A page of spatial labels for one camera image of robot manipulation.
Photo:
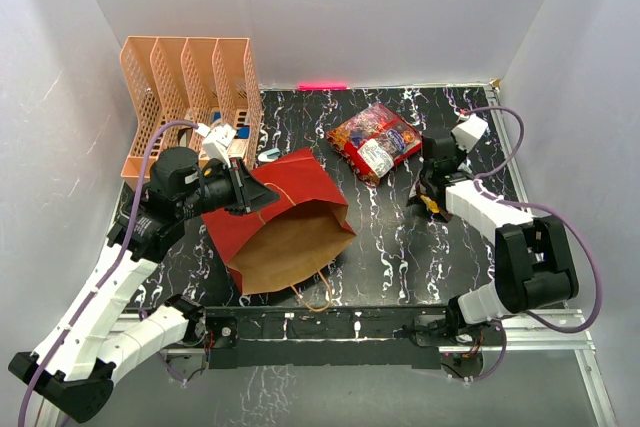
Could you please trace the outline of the brown chocolate candy packet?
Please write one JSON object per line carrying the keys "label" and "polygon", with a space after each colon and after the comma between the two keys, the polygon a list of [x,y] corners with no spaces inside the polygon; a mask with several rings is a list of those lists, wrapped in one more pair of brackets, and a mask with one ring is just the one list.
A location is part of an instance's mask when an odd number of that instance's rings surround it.
{"label": "brown chocolate candy packet", "polygon": [[424,190],[421,183],[419,181],[416,181],[410,189],[407,205],[412,206],[412,205],[417,205],[418,203],[422,203],[423,194],[424,194]]}

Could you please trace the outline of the yellow snack packet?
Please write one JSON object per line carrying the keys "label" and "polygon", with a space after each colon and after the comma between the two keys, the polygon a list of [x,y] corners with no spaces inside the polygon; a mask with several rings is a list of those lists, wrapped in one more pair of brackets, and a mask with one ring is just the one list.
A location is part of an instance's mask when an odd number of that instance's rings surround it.
{"label": "yellow snack packet", "polygon": [[427,210],[433,214],[439,214],[440,208],[438,204],[426,195],[420,196],[421,201],[425,204]]}

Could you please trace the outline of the red paper bag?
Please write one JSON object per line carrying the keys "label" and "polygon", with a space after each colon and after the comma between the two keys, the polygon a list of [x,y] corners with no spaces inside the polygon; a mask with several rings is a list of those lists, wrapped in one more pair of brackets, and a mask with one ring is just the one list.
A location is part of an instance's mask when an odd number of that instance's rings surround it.
{"label": "red paper bag", "polygon": [[274,293],[320,276],[356,237],[347,222],[348,202],[308,148],[256,168],[252,175],[279,195],[263,209],[243,216],[217,210],[202,216],[216,251],[243,295]]}

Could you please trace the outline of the large red snack bag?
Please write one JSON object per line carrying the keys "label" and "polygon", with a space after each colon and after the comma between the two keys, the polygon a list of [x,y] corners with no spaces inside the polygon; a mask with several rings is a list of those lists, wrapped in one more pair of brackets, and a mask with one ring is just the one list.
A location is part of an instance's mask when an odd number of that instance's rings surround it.
{"label": "large red snack bag", "polygon": [[377,186],[422,146],[420,133],[381,103],[368,106],[330,130],[327,140],[356,176],[370,186]]}

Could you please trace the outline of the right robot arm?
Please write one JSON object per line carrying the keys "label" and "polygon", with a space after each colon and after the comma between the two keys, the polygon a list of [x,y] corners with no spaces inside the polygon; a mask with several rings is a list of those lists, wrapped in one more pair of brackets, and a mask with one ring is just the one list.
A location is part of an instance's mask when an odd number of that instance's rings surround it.
{"label": "right robot arm", "polygon": [[460,165],[466,152],[454,136],[422,139],[422,168],[410,194],[439,220],[458,217],[494,249],[494,277],[453,297],[428,331],[466,344],[482,324],[574,298],[579,282],[565,227],[554,215],[535,217],[482,190]]}

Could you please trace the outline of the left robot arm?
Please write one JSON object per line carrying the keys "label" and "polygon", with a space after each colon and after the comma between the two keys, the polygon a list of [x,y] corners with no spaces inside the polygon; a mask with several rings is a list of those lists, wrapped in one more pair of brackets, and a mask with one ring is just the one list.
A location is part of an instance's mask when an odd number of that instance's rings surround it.
{"label": "left robot arm", "polygon": [[160,154],[134,200],[117,215],[94,271],[60,323],[9,371],[29,393],[78,423],[92,419],[116,384],[161,349],[194,346],[206,334],[201,305],[176,294],[124,332],[110,333],[139,286],[183,238],[186,221],[225,210],[246,215],[279,196],[238,158],[201,166],[187,147]]}

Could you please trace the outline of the small blue white stapler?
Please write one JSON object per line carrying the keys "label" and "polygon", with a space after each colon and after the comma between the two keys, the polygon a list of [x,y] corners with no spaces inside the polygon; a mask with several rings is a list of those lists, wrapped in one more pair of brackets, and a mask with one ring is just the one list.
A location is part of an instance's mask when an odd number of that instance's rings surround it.
{"label": "small blue white stapler", "polygon": [[281,157],[281,151],[278,148],[264,150],[258,154],[259,163],[271,163]]}

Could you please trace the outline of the orange plastic file organizer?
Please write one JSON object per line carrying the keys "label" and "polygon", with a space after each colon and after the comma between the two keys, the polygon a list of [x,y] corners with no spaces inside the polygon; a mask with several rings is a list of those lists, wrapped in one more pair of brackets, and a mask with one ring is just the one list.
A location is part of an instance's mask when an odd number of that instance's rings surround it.
{"label": "orange plastic file organizer", "polygon": [[120,63],[137,116],[137,130],[121,177],[136,186],[152,135],[173,120],[236,129],[229,152],[252,169],[263,119],[248,38],[130,36]]}

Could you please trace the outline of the pink marker strip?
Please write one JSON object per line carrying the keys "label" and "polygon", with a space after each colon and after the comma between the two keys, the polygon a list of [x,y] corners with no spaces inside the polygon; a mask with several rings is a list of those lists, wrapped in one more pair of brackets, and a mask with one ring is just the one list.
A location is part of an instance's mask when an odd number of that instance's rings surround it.
{"label": "pink marker strip", "polygon": [[297,86],[297,89],[300,91],[315,91],[315,90],[341,91],[341,90],[347,90],[348,86],[342,82],[329,82],[329,81],[306,82],[306,83],[299,83]]}

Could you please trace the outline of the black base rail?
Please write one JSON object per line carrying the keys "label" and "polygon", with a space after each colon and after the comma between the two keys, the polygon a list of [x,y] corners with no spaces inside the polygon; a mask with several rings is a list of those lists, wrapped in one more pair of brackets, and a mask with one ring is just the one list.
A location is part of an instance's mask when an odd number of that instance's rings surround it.
{"label": "black base rail", "polygon": [[211,369],[411,366],[438,369],[447,351],[474,351],[480,334],[445,334],[442,306],[208,307]]}

